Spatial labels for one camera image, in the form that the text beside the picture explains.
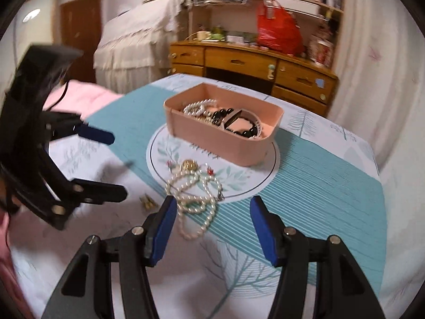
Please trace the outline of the pink jewelry tray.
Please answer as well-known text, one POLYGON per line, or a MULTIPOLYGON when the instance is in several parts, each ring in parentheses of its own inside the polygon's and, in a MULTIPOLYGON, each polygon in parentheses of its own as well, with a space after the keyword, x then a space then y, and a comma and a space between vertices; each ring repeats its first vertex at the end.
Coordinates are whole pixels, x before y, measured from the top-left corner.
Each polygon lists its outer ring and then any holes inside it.
POLYGON ((284 110, 252 96, 201 83, 164 102, 170 135, 238 166, 261 163, 284 110))

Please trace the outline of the small gold earrings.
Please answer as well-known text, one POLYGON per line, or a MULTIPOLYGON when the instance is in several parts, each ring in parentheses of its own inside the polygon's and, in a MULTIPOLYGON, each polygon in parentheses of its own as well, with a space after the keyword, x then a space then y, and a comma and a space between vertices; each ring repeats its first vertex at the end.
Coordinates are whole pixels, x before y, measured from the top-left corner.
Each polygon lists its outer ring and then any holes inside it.
POLYGON ((140 197, 140 202, 141 202, 141 205, 142 205, 142 208, 144 209, 144 210, 147 210, 147 211, 151 211, 151 210, 154 210, 154 209, 157 209, 158 208, 158 204, 151 198, 151 197, 149 197, 147 194, 144 194, 142 197, 140 197))

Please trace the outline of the white floral curtain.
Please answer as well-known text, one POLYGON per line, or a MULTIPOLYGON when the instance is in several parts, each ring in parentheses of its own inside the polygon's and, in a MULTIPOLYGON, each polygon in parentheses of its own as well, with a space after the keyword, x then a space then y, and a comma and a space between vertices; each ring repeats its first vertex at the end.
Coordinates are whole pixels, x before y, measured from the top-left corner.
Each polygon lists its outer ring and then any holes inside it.
POLYGON ((398 318, 424 282, 424 36, 401 0, 344 0, 329 118, 365 141, 387 213, 380 301, 398 318))

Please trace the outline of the gold round brooch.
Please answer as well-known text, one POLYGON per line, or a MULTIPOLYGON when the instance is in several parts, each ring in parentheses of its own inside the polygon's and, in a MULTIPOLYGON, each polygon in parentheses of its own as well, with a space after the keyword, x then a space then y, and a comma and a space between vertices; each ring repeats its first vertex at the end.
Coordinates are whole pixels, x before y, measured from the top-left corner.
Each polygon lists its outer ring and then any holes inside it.
POLYGON ((199 169, 199 165, 195 160, 186 159, 181 163, 181 169, 183 171, 197 171, 199 169))

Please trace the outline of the dark wooden door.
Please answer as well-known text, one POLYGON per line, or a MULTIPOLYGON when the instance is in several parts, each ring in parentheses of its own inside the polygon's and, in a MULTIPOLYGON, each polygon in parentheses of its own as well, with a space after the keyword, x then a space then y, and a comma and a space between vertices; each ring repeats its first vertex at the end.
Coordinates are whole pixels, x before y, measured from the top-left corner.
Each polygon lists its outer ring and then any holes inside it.
POLYGON ((101 0, 74 0, 61 5, 61 42, 83 55, 69 69, 78 81, 96 83, 94 53, 101 39, 101 0))

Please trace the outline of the wooden desk with drawers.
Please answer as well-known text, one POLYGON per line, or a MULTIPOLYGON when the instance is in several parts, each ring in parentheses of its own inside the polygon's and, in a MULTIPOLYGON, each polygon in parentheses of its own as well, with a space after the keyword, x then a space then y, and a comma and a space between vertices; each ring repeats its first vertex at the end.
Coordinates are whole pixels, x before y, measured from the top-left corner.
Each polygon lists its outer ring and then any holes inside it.
POLYGON ((303 58, 227 43, 180 41, 169 47, 171 73, 203 76, 269 94, 326 117, 338 77, 303 58))

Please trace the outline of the white lace covered furniture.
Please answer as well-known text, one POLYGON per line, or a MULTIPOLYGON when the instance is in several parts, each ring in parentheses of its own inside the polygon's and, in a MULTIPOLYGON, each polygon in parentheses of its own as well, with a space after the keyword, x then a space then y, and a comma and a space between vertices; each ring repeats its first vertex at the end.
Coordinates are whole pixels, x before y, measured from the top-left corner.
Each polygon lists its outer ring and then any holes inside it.
POLYGON ((151 0, 111 19, 94 53, 96 83, 126 94, 167 75, 172 43, 189 35, 192 0, 151 0))

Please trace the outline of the red plastic bag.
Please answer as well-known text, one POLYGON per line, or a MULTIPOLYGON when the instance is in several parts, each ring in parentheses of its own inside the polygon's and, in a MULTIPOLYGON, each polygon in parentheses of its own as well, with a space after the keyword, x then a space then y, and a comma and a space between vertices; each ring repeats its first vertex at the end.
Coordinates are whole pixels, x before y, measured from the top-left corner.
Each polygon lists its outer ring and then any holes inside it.
POLYGON ((277 1, 261 3, 257 9, 257 44, 298 56, 304 51, 303 37, 294 16, 277 1))

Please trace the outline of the pink quilt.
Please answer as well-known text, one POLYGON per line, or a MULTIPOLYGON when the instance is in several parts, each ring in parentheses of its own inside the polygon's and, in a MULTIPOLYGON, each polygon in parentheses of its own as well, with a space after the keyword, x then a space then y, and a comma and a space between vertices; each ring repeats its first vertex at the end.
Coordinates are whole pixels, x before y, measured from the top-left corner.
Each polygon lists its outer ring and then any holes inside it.
POLYGON ((52 111, 76 113, 83 120, 123 97, 103 86, 76 80, 69 81, 68 90, 52 111))

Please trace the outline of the teal white tree tablecloth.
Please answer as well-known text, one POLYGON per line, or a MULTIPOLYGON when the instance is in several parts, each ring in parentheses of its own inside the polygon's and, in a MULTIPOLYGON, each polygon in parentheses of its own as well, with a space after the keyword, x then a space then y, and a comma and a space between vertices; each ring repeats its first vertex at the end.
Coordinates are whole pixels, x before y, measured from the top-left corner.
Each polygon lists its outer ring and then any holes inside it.
POLYGON ((119 204, 83 204, 65 230, 27 210, 13 219, 11 256, 24 298, 39 318, 84 239, 113 238, 141 224, 164 199, 164 185, 183 161, 210 166, 224 199, 203 237, 171 235, 164 259, 148 272, 162 318, 266 318, 279 271, 264 258, 249 214, 259 195, 271 212, 314 238, 340 236, 374 291, 383 280, 387 219, 383 186, 368 142, 292 104, 265 159, 244 168, 169 135, 163 104, 201 83, 175 75, 112 99, 89 122, 114 133, 111 146, 73 136, 49 153, 69 179, 123 185, 119 204))

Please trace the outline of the round white floral placemat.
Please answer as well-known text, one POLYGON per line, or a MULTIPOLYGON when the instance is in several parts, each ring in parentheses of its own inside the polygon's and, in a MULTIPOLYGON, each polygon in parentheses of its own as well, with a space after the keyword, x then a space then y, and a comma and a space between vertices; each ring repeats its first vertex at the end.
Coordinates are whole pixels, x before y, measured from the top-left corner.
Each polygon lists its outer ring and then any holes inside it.
POLYGON ((224 202, 249 199, 265 189, 276 177, 280 152, 276 142, 266 149, 263 161, 255 166, 242 167, 224 160, 194 144, 169 135, 166 125, 152 135, 146 149, 146 163, 152 177, 164 187, 186 159, 195 160, 203 173, 207 167, 223 186, 224 202))

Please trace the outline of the smartwatch with pink band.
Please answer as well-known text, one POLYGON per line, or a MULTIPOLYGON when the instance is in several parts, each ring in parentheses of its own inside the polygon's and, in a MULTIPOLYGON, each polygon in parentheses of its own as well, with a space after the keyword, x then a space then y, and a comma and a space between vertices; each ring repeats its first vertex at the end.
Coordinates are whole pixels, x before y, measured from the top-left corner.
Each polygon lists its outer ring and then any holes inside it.
POLYGON ((260 119, 245 109, 229 108, 221 120, 220 127, 248 139, 260 138, 262 133, 260 119))

